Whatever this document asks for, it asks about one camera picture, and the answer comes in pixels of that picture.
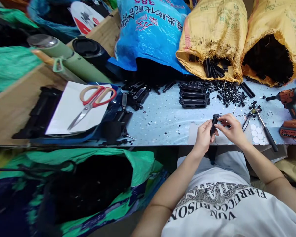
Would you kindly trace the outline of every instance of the orange drill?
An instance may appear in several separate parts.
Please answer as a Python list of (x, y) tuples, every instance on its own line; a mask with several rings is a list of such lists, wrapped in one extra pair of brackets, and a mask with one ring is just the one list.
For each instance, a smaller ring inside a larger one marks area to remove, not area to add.
[(293, 120), (285, 121), (280, 127), (282, 137), (291, 137), (296, 139), (296, 88), (279, 92), (276, 96), (267, 97), (266, 101), (279, 100), (285, 109), (288, 109)]

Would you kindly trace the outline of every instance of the lap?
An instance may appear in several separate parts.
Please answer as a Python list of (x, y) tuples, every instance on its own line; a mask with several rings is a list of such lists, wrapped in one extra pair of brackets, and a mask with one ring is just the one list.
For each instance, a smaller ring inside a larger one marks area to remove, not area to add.
[[(186, 156), (180, 157), (177, 161), (177, 167), (183, 162)], [(217, 149), (215, 164), (212, 165), (207, 157), (203, 157), (195, 174), (199, 174), (213, 167), (234, 172), (250, 183), (250, 175), (242, 151), (237, 146), (219, 146)]]

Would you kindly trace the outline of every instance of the white t-shirt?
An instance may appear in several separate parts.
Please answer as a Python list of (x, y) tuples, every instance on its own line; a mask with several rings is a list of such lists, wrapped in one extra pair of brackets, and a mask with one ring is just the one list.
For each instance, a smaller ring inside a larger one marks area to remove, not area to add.
[(175, 236), (296, 236), (296, 213), (239, 175), (212, 168), (195, 175), (162, 231)]

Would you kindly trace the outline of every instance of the person's right hand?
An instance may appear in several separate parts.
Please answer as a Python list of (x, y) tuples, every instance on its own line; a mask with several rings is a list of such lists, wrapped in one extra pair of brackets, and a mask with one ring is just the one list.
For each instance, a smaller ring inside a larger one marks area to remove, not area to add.
[(222, 131), (222, 133), (225, 134), (237, 147), (240, 148), (241, 146), (250, 144), (246, 135), (242, 131), (241, 123), (232, 114), (225, 114), (217, 120), (221, 122), (221, 125), (215, 124), (215, 127)]

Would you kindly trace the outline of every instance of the light blue table surface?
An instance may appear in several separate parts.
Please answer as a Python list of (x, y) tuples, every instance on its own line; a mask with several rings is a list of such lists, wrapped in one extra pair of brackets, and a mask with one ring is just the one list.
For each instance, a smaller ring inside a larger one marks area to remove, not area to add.
[[(270, 88), (266, 85), (244, 81), (255, 93), (255, 97), (250, 99), (245, 107), (238, 107), (231, 104), (226, 108), (218, 99), (217, 93), (210, 94), (210, 105), (203, 109), (183, 109), (179, 104), (179, 87), (174, 85), (166, 93), (161, 91), (161, 95), (157, 95), (153, 90), (143, 104), (142, 110), (134, 111), (131, 107), (127, 109), (133, 112), (133, 116), (127, 131), (131, 137), (136, 140), (123, 144), (121, 146), (170, 146), (170, 145), (188, 145), (189, 127), (191, 123), (197, 125), (204, 121), (212, 119), (213, 114), (227, 114), (234, 111), (234, 116), (243, 124), (245, 115), (249, 113), (249, 104), (254, 100), (258, 105), (261, 105), (262, 112), (260, 113), (266, 127), (269, 129), (274, 141), (278, 145), (296, 144), (296, 140), (292, 138), (283, 138), (279, 134), (279, 127), (283, 121), (291, 120), (290, 113), (284, 109), (283, 105), (278, 100), (266, 101), (259, 99), (263, 96), (276, 95), (278, 92), (296, 87), (296, 82), (290, 83), (285, 87)], [(245, 133), (247, 138), (251, 137), (250, 125), (261, 126), (260, 121), (250, 120), (249, 126)], [(97, 146), (103, 141), (88, 141), (75, 146)]]

